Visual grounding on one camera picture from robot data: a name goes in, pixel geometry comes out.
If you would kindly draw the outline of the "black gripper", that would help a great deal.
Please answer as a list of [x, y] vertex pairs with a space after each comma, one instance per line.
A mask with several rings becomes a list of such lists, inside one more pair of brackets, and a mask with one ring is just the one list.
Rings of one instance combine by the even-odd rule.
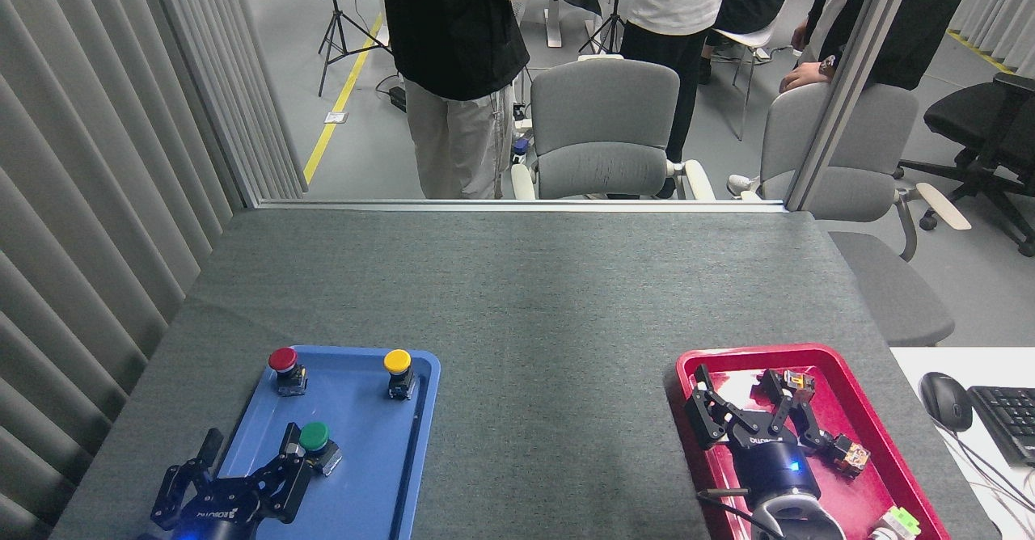
[[[167, 469], [151, 520], [170, 530], [173, 539], [255, 539], [263, 519], [291, 524], [313, 476], [300, 436], [298, 425], [287, 425], [278, 455], [247, 476], [247, 483], [211, 482], [223, 434], [208, 430], [195, 458]], [[189, 484], [197, 493], [181, 508]]]
[[[833, 437], [818, 426], [812, 399], [816, 379], [812, 374], [783, 370], [765, 370], [760, 374], [763, 392], [775, 404], [770, 430], [776, 432], [791, 418], [801, 444], [816, 451], [828, 449]], [[685, 415], [696, 443], [710, 450], [732, 424], [732, 456], [739, 485], [747, 489], [750, 509], [772, 497], [804, 493], [821, 497], [812, 469], [806, 461], [798, 440], [787, 427], [777, 434], [764, 429], [746, 411], [729, 403], [714, 390], [707, 365], [694, 368], [694, 389], [685, 403]]]

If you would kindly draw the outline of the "person's hand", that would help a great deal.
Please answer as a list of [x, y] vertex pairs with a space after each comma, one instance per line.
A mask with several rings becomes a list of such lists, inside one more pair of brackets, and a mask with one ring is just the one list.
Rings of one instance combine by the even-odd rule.
[[829, 68], [824, 62], [801, 62], [787, 76], [783, 76], [779, 92], [780, 94], [788, 93], [794, 88], [809, 86], [814, 83], [829, 83], [834, 72], [835, 70]]

